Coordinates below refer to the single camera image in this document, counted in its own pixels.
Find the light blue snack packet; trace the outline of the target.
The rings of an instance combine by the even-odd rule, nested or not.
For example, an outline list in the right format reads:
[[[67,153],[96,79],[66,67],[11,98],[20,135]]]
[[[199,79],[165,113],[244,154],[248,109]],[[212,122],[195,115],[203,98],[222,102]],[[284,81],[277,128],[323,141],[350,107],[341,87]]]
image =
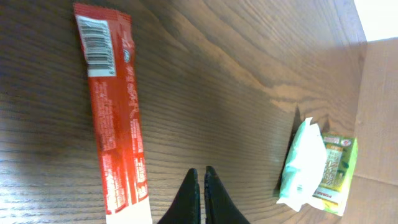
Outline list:
[[[294,136],[282,172],[278,204],[296,212],[309,202],[322,181],[327,160],[319,125],[306,118]]]

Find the red snack stick packet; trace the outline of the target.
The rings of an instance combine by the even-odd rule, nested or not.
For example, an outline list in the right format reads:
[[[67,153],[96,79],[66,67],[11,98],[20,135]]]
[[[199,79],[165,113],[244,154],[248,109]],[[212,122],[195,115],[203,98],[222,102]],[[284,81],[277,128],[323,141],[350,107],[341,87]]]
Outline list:
[[[139,114],[132,19],[73,5],[88,66],[107,223],[152,223]]]

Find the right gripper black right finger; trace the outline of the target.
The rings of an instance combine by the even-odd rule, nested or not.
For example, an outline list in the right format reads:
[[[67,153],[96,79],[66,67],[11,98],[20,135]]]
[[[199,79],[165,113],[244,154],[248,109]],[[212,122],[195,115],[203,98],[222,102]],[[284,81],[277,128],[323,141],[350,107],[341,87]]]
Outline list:
[[[206,166],[204,181],[206,224],[249,224],[233,203],[212,166]]]

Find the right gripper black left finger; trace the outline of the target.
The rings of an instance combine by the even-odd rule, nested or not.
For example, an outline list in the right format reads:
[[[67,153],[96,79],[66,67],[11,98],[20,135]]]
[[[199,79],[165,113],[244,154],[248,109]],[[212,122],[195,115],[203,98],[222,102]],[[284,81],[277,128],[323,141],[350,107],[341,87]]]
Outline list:
[[[200,211],[200,186],[198,184],[197,170],[188,170],[171,206],[158,224],[199,224]]]

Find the green yellow juice carton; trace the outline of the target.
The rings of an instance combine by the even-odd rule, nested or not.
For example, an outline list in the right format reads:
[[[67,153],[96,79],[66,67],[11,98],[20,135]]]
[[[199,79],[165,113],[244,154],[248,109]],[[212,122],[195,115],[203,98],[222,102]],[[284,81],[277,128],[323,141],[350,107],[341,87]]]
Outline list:
[[[322,181],[310,205],[343,216],[358,156],[356,138],[325,133],[322,135],[327,160]]]

